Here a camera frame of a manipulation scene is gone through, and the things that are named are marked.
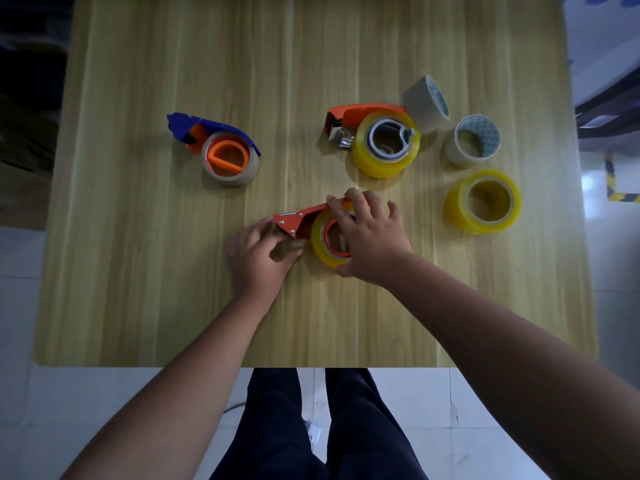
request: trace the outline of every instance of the table top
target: table top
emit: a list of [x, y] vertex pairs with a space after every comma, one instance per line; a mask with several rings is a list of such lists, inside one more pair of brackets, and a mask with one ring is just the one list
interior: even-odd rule
[[[595, 355], [565, 40], [557, 0], [77, 0], [36, 361], [167, 364], [230, 298], [229, 233], [351, 186], [402, 206], [415, 252]], [[425, 74], [451, 120], [404, 172], [366, 177], [327, 142], [327, 108], [400, 104]], [[218, 186], [173, 140], [174, 111], [244, 130], [262, 152], [254, 181]], [[476, 113], [502, 147], [454, 169], [443, 139]], [[444, 199], [482, 168], [512, 177], [524, 204], [510, 229], [469, 237], [444, 222]], [[452, 362], [387, 291], [332, 275], [307, 250], [244, 364]]]

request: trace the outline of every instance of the blue plastic cover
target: blue plastic cover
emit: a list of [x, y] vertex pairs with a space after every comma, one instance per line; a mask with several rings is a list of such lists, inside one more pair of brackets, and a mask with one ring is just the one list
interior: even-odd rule
[[209, 134], [213, 134], [217, 131], [226, 131], [228, 133], [233, 133], [243, 138], [249, 146], [252, 146], [255, 152], [260, 156], [260, 150], [249, 138], [244, 131], [239, 130], [233, 126], [226, 125], [224, 123], [217, 123], [215, 121], [203, 120], [202, 118], [198, 118], [197, 116], [189, 116], [183, 112], [174, 112], [173, 114], [167, 114], [166, 119], [169, 121], [169, 129], [171, 133], [173, 133], [173, 137], [176, 140], [180, 141], [180, 143], [184, 143], [184, 137], [187, 136], [187, 133], [193, 128], [194, 125], [200, 123], [204, 128], [208, 131]]

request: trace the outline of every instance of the dark pants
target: dark pants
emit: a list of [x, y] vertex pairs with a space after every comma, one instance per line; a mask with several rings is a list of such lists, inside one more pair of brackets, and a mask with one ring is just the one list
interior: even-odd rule
[[426, 479], [366, 369], [327, 369], [326, 465], [312, 452], [295, 369], [255, 369], [233, 443], [211, 476]]

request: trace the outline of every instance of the forearm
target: forearm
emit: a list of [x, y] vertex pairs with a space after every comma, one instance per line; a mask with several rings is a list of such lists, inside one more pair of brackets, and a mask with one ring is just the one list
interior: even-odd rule
[[64, 478], [193, 478], [266, 311], [232, 301], [100, 430]]
[[640, 451], [639, 393], [624, 381], [422, 258], [407, 258], [387, 288], [490, 411], [516, 417], [592, 473], [640, 468], [633, 453]]

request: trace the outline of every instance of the person's right hand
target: person's right hand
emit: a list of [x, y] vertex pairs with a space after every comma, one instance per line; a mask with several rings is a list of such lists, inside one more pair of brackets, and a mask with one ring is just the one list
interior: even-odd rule
[[345, 278], [353, 276], [384, 287], [391, 270], [400, 260], [413, 254], [402, 227], [400, 207], [389, 201], [387, 217], [382, 200], [375, 192], [351, 188], [344, 196], [353, 204], [355, 221], [336, 197], [326, 197], [351, 250], [350, 261], [335, 268], [335, 272]]

